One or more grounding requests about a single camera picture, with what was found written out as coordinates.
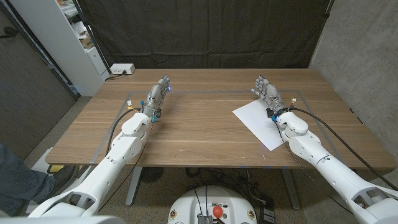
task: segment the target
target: table top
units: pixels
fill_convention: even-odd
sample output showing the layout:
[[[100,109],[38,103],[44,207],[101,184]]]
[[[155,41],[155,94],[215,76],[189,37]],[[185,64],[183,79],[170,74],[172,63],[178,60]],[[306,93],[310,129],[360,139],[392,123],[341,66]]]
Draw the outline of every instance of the table top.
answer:
[[[331,126],[365,161],[378,169],[396,166],[350,108],[316,70],[309,69],[158,69],[136,70],[110,80],[98,90],[45,158],[49,164],[97,164],[105,156],[109,129],[167,74],[172,91],[153,125],[139,166],[299,168],[284,145],[268,150],[232,113],[254,100],[250,92],[259,75],[281,92],[286,105],[311,111]],[[334,156],[354,169],[365,166],[334,135],[310,116],[295,111]],[[126,116],[117,125],[120,132]],[[135,164],[135,157],[129,164]],[[311,167],[299,159],[304,167]]]

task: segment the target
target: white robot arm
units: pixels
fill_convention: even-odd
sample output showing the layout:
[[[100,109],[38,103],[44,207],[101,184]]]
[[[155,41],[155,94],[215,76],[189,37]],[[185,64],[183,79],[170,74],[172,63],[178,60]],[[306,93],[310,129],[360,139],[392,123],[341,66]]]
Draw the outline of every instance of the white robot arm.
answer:
[[[40,204],[30,215],[34,217],[87,217],[97,214],[105,195],[121,169],[137,156],[142,141],[147,139],[146,129],[160,116],[160,107],[170,90],[165,75],[149,92],[143,113],[136,113],[122,125],[122,131],[113,139],[111,150],[88,177],[76,188],[52,197]]]
[[[345,200],[360,223],[397,223],[398,192],[369,183],[332,156],[319,138],[308,130],[308,124],[285,107],[274,85],[259,77],[256,89],[269,115],[283,131],[284,141],[292,152],[313,165]]]

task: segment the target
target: jeans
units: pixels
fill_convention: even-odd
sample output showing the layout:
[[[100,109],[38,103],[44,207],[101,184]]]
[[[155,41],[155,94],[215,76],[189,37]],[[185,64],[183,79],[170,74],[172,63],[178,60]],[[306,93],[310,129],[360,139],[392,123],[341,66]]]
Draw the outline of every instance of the jeans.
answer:
[[[0,210],[14,216],[25,201],[43,200],[54,188],[54,178],[30,170],[0,143]]]

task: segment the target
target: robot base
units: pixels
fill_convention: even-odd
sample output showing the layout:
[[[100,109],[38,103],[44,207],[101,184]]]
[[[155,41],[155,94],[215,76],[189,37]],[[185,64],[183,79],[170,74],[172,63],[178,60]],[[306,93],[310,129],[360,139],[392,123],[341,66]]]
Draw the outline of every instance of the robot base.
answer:
[[[215,220],[217,216],[221,216],[221,222]],[[240,194],[225,187],[209,185],[207,186],[207,193],[206,186],[202,186],[188,191],[177,199],[170,209],[167,223],[255,224],[257,220],[253,206]]]

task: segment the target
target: emergency stop button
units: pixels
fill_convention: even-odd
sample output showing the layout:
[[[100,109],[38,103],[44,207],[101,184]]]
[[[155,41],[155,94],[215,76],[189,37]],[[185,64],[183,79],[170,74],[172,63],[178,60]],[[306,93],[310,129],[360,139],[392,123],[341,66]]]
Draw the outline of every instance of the emergency stop button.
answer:
[[[213,215],[216,218],[221,218],[223,216],[223,208],[221,208],[220,206],[214,206]]]

